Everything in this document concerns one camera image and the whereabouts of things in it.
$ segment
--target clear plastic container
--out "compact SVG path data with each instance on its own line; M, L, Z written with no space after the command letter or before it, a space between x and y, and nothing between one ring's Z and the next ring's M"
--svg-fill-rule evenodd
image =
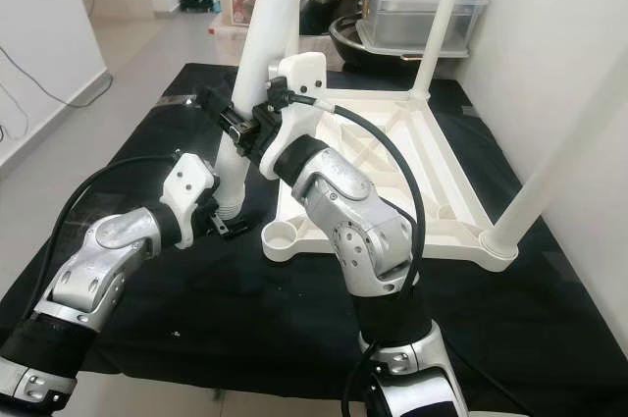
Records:
M425 50L440 0L364 0L356 27L371 48L398 49L420 54ZM467 44L477 18L489 0L456 0L443 50L467 55Z

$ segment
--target tiled floor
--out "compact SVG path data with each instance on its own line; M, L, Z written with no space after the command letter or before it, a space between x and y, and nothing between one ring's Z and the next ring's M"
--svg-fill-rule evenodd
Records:
M150 42L126 30L127 44L109 47L114 84L91 107L75 111L11 172L0 185L0 295L49 234L58 210L72 190L106 164L155 104L186 62L213 63L215 46L207 33L208 15L179 15L161 23ZM110 39L110 30L96 31ZM130 44L133 36L137 42ZM129 46L142 48L129 60ZM19 216L23 222L16 223ZM361 417L356 407L352 415ZM215 402L208 390L132 380L124 376L79 375L65 417L247 417L336 416L334 401L283 399L227 392Z

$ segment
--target black pot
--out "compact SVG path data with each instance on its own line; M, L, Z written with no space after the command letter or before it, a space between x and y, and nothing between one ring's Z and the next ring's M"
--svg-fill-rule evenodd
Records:
M418 56L391 56L369 52L355 29L355 22L362 18L361 14L349 15L335 20L330 25L330 36L336 50L351 67L377 74L397 74L414 72L419 67Z

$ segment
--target robotic arm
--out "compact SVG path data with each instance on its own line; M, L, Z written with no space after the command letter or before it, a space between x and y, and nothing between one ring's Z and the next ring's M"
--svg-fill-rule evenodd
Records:
M369 350L369 415L467 416L440 329L423 303L421 280L417 276L404 287L412 271L412 226L359 170L313 137L322 111L329 109L324 56L285 58L271 77L268 102L256 106L250 120L211 89L197 103L231 136L240 156L265 177L292 187L330 239L355 306L360 346ZM308 95L304 78L313 80ZM62 409L126 279L162 248L190 246L211 221L219 233L225 229L211 202L217 185L211 167L184 154L166 178L158 207L94 223L32 315L0 349L0 399L33 412Z
M66 406L127 279L162 248L186 248L211 229L217 208L211 195L218 184L209 164L183 154L166 177L161 203L108 216L87 229L82 247L0 348L0 416L48 414ZM227 228L221 223L215 229Z

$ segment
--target table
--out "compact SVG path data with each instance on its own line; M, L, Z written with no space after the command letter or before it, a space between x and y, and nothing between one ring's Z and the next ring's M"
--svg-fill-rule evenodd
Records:
M228 88L235 68L187 64L166 95L204 84ZM330 73L330 86L399 90L412 75L373 78ZM452 80L435 80L431 107L493 220L520 184L491 133ZM219 132L197 111L155 107L115 159L197 152L213 161ZM65 225L54 259L61 265L95 219L155 201L162 166L130 167L102 179ZM339 398L357 360L357 324L335 258L301 255L268 262L260 231L274 218L277 182L254 170L244 215L250 231L209 236L170 249L129 281L120 307L93 346L84 370L206 388ZM628 365L591 298L542 221L501 274L472 263L424 261L425 292L444 333L468 358L550 416L628 415ZM0 341L24 308L40 251L0 303ZM452 357L472 410L516 409Z

